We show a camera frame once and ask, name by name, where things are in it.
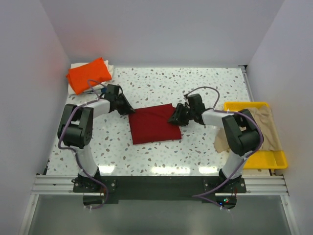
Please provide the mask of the dark red t-shirt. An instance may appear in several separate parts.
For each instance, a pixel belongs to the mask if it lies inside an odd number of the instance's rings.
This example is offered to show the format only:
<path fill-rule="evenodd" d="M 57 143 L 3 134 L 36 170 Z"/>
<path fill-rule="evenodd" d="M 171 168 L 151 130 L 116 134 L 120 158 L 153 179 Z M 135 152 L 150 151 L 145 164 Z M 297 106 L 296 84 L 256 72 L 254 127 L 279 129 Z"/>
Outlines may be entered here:
<path fill-rule="evenodd" d="M 174 110 L 172 104 L 136 109 L 129 115 L 133 144 L 181 140 L 180 128 L 168 122 Z"/>

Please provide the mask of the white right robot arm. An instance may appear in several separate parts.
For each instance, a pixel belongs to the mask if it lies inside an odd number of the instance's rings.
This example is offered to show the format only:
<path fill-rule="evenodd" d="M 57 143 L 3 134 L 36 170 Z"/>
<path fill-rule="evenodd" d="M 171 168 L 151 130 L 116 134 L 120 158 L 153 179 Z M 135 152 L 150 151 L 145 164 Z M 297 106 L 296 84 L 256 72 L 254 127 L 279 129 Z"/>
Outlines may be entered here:
<path fill-rule="evenodd" d="M 184 104 L 178 103 L 168 122 L 186 126 L 191 120 L 224 130 L 230 153 L 219 172 L 218 187 L 223 192 L 230 192 L 235 187 L 235 180 L 241 177 L 247 159 L 263 144 L 261 129 L 248 109 L 231 112 L 206 108 L 200 94 L 188 96 Z"/>

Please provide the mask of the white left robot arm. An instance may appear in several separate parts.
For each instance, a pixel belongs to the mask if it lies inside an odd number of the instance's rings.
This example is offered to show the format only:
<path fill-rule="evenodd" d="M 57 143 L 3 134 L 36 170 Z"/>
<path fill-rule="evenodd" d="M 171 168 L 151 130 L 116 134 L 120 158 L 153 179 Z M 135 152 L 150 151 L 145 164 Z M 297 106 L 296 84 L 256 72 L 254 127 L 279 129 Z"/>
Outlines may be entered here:
<path fill-rule="evenodd" d="M 135 113 L 126 99 L 121 86 L 109 84 L 96 99 L 80 105 L 66 104 L 57 131 L 58 148 L 70 150 L 76 159 L 79 175 L 86 178 L 84 186 L 90 192 L 101 188 L 99 172 L 92 156 L 90 142 L 93 120 L 101 115 L 117 111 L 120 115 Z"/>

